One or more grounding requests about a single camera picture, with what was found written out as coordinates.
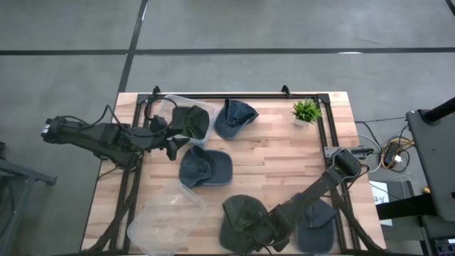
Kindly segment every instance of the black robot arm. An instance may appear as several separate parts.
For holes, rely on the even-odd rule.
[[[111,159],[122,169],[133,169],[140,154],[152,149],[166,149],[170,160],[189,139],[173,136],[181,130],[168,128],[164,118],[151,118],[149,128],[131,128],[129,124],[69,121],[67,117],[46,120],[41,136],[51,144],[73,144],[93,152],[100,159]]]
[[[257,199],[249,196],[240,195],[227,199],[223,204],[227,222],[223,223],[220,243],[226,249],[240,255],[248,255],[254,250],[259,252],[266,246],[272,246],[277,252],[282,251],[289,244],[289,237],[294,232],[304,209],[343,181],[359,177],[362,167],[346,149],[335,151],[329,157],[329,166],[305,191],[297,193],[270,212],[267,212]],[[340,195],[334,192],[331,196],[349,223],[358,231],[359,238],[365,246],[369,250],[382,252],[382,248],[373,242],[347,209]]]

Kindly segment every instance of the concrete floor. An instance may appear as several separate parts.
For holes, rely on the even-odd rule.
[[[139,5],[0,0],[0,50],[125,49]],[[444,0],[152,0],[138,48],[454,47],[454,27]],[[14,255],[79,250],[100,162],[74,146],[46,144],[39,134],[48,117],[72,114],[90,121],[105,104],[113,105],[124,62],[124,56],[106,55],[0,56],[6,157],[58,176],[55,187],[33,192]],[[136,56],[126,90],[342,90],[354,117],[367,120],[404,116],[453,97],[454,66],[455,53]],[[371,123],[380,142],[404,125]],[[361,125],[358,130],[369,135]],[[426,181],[413,151],[409,170],[420,192]],[[370,178],[395,176],[382,170]],[[387,246],[413,252],[403,242]]]

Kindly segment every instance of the plastic bin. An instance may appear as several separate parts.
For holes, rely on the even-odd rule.
[[[166,95],[165,98],[173,100],[176,102],[176,104],[179,107],[192,107],[194,105],[197,105],[198,107],[204,109],[205,111],[208,112],[208,116],[210,119],[210,123],[207,129],[207,132],[205,133],[205,137],[203,139],[194,139],[190,138],[190,143],[205,147],[208,141],[208,137],[210,136],[210,133],[213,128],[213,124],[215,123],[216,117],[218,113],[220,112],[220,107],[216,105],[211,105],[205,102],[197,101],[197,100],[191,100],[187,99],[185,97],[179,97],[175,95]],[[168,123],[172,120],[172,109],[175,107],[175,105],[168,101],[168,100],[162,100],[161,104],[159,105],[159,110],[158,110],[158,115],[160,117],[163,117]],[[183,135],[176,135],[176,138],[188,138]]]
[[[202,198],[179,181],[171,181],[155,193],[127,234],[148,255],[172,256],[206,211]]]

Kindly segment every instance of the wooden table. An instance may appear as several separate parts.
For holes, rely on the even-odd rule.
[[[340,146],[358,146],[358,135],[353,114],[346,92],[329,92],[333,117]],[[115,112],[121,122],[132,123],[137,93],[120,93]],[[223,106],[223,100],[205,100]],[[190,234],[181,253],[227,253],[218,242],[220,223],[223,216],[221,204],[233,195],[254,196],[263,202],[268,210],[283,203],[295,193],[305,190],[325,170],[321,142],[317,124],[309,127],[296,127],[292,124],[292,103],[298,100],[251,99],[243,100],[254,107],[259,117],[238,135],[235,140],[221,139],[215,131],[211,132],[207,148],[219,149],[232,157],[234,176],[232,183],[217,188],[196,188],[194,192],[205,200],[208,212],[203,216],[196,229]],[[154,103],[152,112],[157,111]],[[328,141],[327,118],[323,109],[324,127]],[[144,156],[136,214],[146,205],[150,196],[166,182],[178,178],[181,157],[189,148],[184,146],[178,152],[176,161],[169,161],[165,151],[153,150]],[[113,164],[104,162],[100,173],[112,169]],[[93,245],[105,231],[114,217],[122,171],[114,171],[97,183],[82,249]],[[350,196],[356,218],[367,234],[381,247],[385,248],[373,195],[364,175],[350,189]],[[348,247],[352,246],[346,219],[343,219]],[[131,253],[141,250],[134,245]],[[338,241],[331,253],[339,252]],[[301,253],[295,242],[291,241],[281,253]]]

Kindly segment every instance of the denim cap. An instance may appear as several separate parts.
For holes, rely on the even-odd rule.
[[[232,180],[232,159],[223,151],[192,146],[182,158],[178,177],[189,188],[225,185]]]
[[[234,139],[247,124],[259,114],[254,108],[239,100],[225,100],[215,121],[215,131],[223,139]]]
[[[335,210],[321,199],[307,207],[296,227],[297,247],[302,252],[327,253],[335,242]]]

